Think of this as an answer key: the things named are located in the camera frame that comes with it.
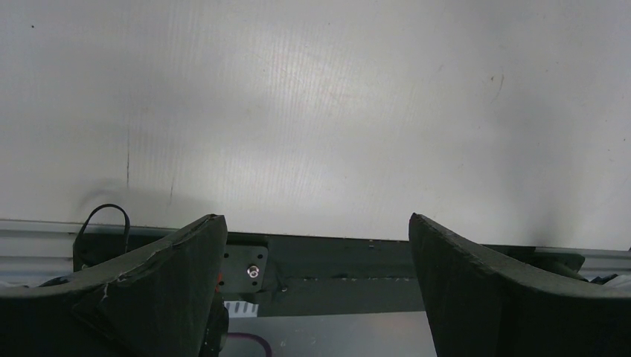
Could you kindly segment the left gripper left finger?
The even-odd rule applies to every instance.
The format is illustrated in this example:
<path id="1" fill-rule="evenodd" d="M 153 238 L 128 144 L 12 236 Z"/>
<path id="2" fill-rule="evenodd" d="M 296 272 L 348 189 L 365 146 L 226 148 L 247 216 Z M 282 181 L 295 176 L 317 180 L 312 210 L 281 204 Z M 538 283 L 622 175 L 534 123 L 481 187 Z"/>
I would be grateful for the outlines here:
<path id="1" fill-rule="evenodd" d="M 217 356 L 223 216 L 37 287 L 1 291 L 3 356 Z"/>

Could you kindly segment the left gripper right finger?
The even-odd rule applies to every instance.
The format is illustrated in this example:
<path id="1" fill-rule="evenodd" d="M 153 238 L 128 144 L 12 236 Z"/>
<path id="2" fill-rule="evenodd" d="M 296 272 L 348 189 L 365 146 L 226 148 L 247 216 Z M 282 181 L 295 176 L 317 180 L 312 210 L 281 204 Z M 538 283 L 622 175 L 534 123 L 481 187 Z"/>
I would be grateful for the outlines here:
<path id="1" fill-rule="evenodd" d="M 409 242 L 439 356 L 628 356 L 630 294 L 564 277 L 420 214 Z"/>

